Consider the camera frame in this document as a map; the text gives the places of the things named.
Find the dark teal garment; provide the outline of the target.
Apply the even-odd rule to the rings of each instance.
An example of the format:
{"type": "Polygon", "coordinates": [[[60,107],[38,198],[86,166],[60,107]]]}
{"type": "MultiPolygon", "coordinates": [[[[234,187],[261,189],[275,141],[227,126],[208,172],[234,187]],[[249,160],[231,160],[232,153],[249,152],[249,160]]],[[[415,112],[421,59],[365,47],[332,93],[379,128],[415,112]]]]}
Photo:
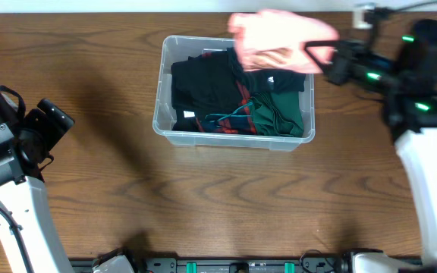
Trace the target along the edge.
{"type": "Polygon", "coordinates": [[[303,92],[306,74],[293,71],[265,69],[246,72],[233,47],[227,48],[228,63],[235,83],[242,93],[248,96],[253,93],[289,93],[303,92]]]}

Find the pink printed shirt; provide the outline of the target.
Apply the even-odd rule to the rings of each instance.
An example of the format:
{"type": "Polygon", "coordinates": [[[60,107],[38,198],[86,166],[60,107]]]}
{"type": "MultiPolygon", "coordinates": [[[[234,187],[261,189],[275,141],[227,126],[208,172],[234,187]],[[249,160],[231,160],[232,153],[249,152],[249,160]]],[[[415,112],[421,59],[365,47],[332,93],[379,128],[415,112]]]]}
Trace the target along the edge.
{"type": "Polygon", "coordinates": [[[319,66],[304,51],[305,43],[339,39],[338,31],[322,20],[272,9],[232,14],[228,32],[246,72],[281,69],[320,74],[319,66]]]}

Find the green garment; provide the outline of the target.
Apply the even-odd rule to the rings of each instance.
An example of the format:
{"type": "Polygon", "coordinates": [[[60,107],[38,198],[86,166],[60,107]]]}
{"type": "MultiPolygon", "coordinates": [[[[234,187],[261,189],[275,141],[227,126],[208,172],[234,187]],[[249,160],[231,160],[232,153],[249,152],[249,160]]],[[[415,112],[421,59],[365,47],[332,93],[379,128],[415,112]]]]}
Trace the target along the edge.
{"type": "Polygon", "coordinates": [[[196,121],[203,133],[302,137],[299,93],[256,93],[229,114],[208,114],[196,121]]]}

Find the red navy plaid garment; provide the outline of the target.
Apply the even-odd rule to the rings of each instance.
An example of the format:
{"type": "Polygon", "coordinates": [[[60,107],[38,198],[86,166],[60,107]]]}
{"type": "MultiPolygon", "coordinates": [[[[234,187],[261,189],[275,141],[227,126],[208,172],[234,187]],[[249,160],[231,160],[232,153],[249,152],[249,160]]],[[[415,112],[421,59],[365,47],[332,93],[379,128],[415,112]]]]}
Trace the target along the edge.
{"type": "Polygon", "coordinates": [[[206,104],[195,117],[199,132],[256,135],[251,93],[235,51],[207,52],[198,61],[206,69],[206,104]]]}

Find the black garment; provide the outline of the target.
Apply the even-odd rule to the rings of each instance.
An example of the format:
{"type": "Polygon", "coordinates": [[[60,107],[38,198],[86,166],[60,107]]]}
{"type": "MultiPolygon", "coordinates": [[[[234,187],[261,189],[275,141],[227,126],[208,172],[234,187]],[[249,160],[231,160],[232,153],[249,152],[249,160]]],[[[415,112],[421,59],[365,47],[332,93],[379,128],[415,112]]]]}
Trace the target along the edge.
{"type": "Polygon", "coordinates": [[[171,66],[171,104],[198,118],[230,114],[244,100],[226,51],[207,52],[171,66]]]}

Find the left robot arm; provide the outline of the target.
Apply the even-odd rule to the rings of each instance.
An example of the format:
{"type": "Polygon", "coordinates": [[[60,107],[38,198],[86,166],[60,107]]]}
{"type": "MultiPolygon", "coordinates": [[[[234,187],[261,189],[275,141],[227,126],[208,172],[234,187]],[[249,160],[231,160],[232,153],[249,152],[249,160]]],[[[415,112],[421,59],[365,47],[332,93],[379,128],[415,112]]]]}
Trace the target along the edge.
{"type": "MultiPolygon", "coordinates": [[[[240,44],[170,36],[162,47],[153,126],[173,140],[294,148],[313,136],[313,75],[332,47],[311,41],[240,44]]],[[[14,272],[71,272],[42,176],[74,119],[48,99],[27,110],[0,86],[0,241],[14,272]]]]}

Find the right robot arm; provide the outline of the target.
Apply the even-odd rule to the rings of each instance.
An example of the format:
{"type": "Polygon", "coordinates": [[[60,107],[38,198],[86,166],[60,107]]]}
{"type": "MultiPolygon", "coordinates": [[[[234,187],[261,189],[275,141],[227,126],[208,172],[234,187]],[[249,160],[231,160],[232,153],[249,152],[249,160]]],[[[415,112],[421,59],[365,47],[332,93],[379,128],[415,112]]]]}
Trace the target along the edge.
{"type": "Polygon", "coordinates": [[[437,272],[437,20],[418,20],[402,41],[394,61],[374,54],[368,42],[329,43],[328,81],[352,81],[382,97],[382,119],[407,173],[423,246],[420,265],[380,251],[350,251],[344,258],[350,272],[437,272]]]}

